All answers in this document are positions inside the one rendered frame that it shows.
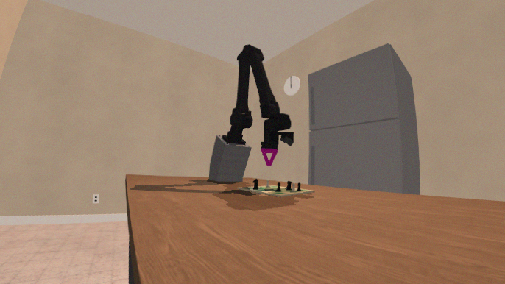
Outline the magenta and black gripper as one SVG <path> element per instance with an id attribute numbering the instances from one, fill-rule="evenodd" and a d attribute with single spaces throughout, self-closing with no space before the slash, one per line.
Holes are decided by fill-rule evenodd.
<path id="1" fill-rule="evenodd" d="M 269 142 L 269 131 L 274 131 L 274 130 L 264 131 L 264 142 Z M 261 142 L 261 151 L 264 156 L 266 165 L 270 166 L 270 165 L 272 165 L 272 162 L 275 159 L 275 156 L 278 152 L 278 145 L 276 142 L 269 142 L 269 143 L 264 143 L 264 142 Z M 270 161 L 268 161 L 268 157 L 266 155 L 267 153 L 272 153 Z"/>

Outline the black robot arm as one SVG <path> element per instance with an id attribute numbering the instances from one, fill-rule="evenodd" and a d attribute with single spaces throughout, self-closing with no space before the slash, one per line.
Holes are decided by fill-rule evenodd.
<path id="1" fill-rule="evenodd" d="M 245 45 L 242 52 L 237 57 L 237 60 L 239 61 L 239 81 L 236 102 L 237 109 L 233 108 L 233 112 L 230 117 L 231 132 L 229 131 L 227 135 L 223 135 L 222 138 L 227 143 L 244 145 L 246 143 L 246 141 L 242 139 L 242 131 L 245 128 L 250 128 L 253 124 L 253 117 L 251 116 L 251 111 L 249 111 L 248 108 L 251 66 L 259 94 L 261 117 L 268 118 L 268 120 L 264 121 L 264 131 L 274 130 L 269 131 L 269 142 L 276 142 L 278 144 L 279 135 L 281 135 L 280 139 L 291 146 L 294 143 L 294 132 L 278 132 L 290 129 L 292 125 L 291 120 L 289 115 L 280 113 L 278 102 L 276 102 L 275 97 L 272 94 L 261 59 L 262 61 L 264 60 L 261 50 L 251 46 L 250 44 Z"/>

